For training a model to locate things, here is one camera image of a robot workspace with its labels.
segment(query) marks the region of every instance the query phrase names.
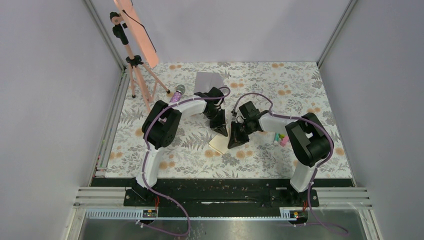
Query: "floral tablecloth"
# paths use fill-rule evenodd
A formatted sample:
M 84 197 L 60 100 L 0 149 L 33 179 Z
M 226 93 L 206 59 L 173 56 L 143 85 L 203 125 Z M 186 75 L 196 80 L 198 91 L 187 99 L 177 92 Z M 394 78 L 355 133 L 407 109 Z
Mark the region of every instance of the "floral tablecloth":
M 220 73 L 231 94 L 225 99 L 227 124 L 231 109 L 244 93 L 268 96 L 273 111 L 302 116 L 315 113 L 334 140 L 335 152 L 320 167 L 318 178 L 351 178 L 351 170 L 342 146 L 336 121 L 315 62 L 197 62 L 161 63 L 153 71 L 172 91 L 184 84 L 184 96 L 193 95 L 197 72 Z M 150 89 L 154 79 L 142 69 Z M 163 88 L 156 91 L 155 101 L 169 101 L 172 96 Z M 148 113 L 136 85 L 136 98 L 128 88 L 120 115 L 105 177 L 132 178 L 138 174 L 145 151 L 142 125 Z M 262 110 L 269 103 L 260 96 L 249 95 L 240 105 L 253 101 Z M 182 119 L 175 140 L 166 148 L 159 165 L 159 178 L 290 178 L 298 163 L 290 144 L 274 146 L 274 132 L 255 132 L 250 142 L 220 155 L 209 147 L 217 134 L 208 128 L 201 114 Z

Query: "metal frame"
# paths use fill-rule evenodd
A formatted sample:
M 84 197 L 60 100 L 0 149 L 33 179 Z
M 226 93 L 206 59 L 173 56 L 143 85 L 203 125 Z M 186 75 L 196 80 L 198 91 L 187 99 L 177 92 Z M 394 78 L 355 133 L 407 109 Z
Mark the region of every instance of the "metal frame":
M 358 2 L 358 0 L 350 0 L 349 4 L 347 5 L 346 9 L 344 10 L 343 14 L 341 15 L 341 18 L 338 21 L 337 25 L 335 26 L 335 29 L 332 32 L 330 39 L 328 40 L 327 44 L 324 47 L 324 51 L 321 53 L 321 56 L 319 56 L 319 59 L 316 62 L 318 68 L 321 68 L 321 66 L 323 65 L 324 60 L 326 59 L 330 49 L 332 48 L 334 42 L 336 41 L 337 37 L 339 36 L 340 31 L 345 26 L 345 23 L 348 20 L 348 17 L 351 14 L 351 12 L 354 9 L 357 2 Z
M 115 139 L 116 130 L 118 127 L 122 108 L 124 107 L 124 100 L 129 84 L 130 77 L 128 76 L 127 72 L 123 70 L 121 78 L 118 80 L 116 90 L 113 94 L 112 104 L 107 115 L 107 121 L 103 129 L 103 135 L 100 139 L 100 143 L 94 156 L 94 163 L 90 172 L 87 186 L 91 184 L 93 176 L 102 177 L 105 175 L 103 170 L 105 170 L 108 166 L 109 155 L 112 151 L 112 144 Z
M 85 218 L 139 219 L 144 209 L 154 207 L 123 206 L 128 187 L 80 187 L 74 201 L 74 217 L 67 240 L 77 240 Z M 377 225 L 367 189 L 364 187 L 315 187 L 320 207 L 317 210 L 356 210 L 360 215 L 367 239 L 380 240 L 382 235 Z M 287 221 L 287 212 L 301 207 L 280 207 L 281 217 L 193 217 L 202 221 Z M 158 217 L 158 220 L 185 221 L 185 217 Z
M 99 17 L 99 14 L 97 13 L 96 8 L 94 7 L 91 0 L 82 0 L 85 7 L 88 10 L 88 13 L 90 14 L 91 18 L 93 19 L 93 22 L 95 26 L 97 27 L 101 37 L 104 40 L 104 43 L 106 43 L 107 47 L 110 50 L 110 53 L 113 56 L 113 59 L 115 60 L 116 64 L 119 66 L 121 70 L 125 69 L 125 66 L 127 65 L 124 60 L 121 58 L 117 48 L 115 47 L 114 43 L 112 42 L 105 25 L 103 25 L 102 20 Z

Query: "small pink object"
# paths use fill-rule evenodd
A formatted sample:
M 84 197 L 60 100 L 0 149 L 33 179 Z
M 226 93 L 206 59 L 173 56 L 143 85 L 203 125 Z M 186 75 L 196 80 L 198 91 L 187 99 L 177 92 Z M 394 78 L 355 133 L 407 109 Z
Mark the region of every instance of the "small pink object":
M 279 144 L 284 147 L 286 146 L 287 142 L 289 141 L 289 136 L 285 136 L 280 142 Z

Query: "gray wall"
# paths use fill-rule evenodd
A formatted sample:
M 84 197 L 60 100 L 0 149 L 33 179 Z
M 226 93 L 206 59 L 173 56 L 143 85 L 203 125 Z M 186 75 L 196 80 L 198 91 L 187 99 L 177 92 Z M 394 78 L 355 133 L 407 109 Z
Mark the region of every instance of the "gray wall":
M 57 240 L 120 71 L 81 0 L 0 8 L 0 239 Z
M 92 0 L 106 28 L 112 0 Z M 317 61 L 349 0 L 132 0 L 161 62 Z M 127 53 L 109 31 L 116 48 Z M 133 51 L 140 50 L 129 37 Z
M 360 0 L 321 68 L 384 239 L 422 239 L 424 1 Z

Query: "fern leaf pattern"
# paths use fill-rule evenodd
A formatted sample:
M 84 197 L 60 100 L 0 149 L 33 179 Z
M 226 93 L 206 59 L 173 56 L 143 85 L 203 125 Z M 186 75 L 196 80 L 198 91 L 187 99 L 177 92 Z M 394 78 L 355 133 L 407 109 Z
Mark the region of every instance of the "fern leaf pattern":
M 140 68 L 146 84 L 152 91 L 155 79 Z M 197 72 L 218 73 L 223 84 L 231 89 L 222 108 L 229 125 L 231 110 L 245 93 L 261 93 L 273 101 L 272 110 L 287 116 L 314 113 L 334 141 L 334 154 L 319 168 L 318 178 L 351 178 L 352 173 L 343 149 L 342 139 L 329 100 L 314 62 L 193 62 L 160 63 L 153 72 L 171 90 L 180 83 L 186 89 L 184 97 L 191 97 L 195 89 Z M 136 98 L 132 98 L 131 85 L 125 95 L 116 132 L 110 132 L 111 154 L 106 170 L 107 178 L 133 178 L 141 171 L 146 143 L 142 127 L 149 115 L 140 88 L 135 85 Z M 158 85 L 153 102 L 168 102 L 167 94 Z M 259 110 L 268 110 L 270 103 L 263 97 L 247 95 L 240 105 L 252 101 Z M 209 128 L 203 114 L 182 118 L 174 141 L 163 148 L 159 160 L 159 178 L 290 178 L 298 160 L 290 144 L 274 146 L 274 132 L 254 132 L 250 142 L 220 154 L 209 146 L 217 135 Z

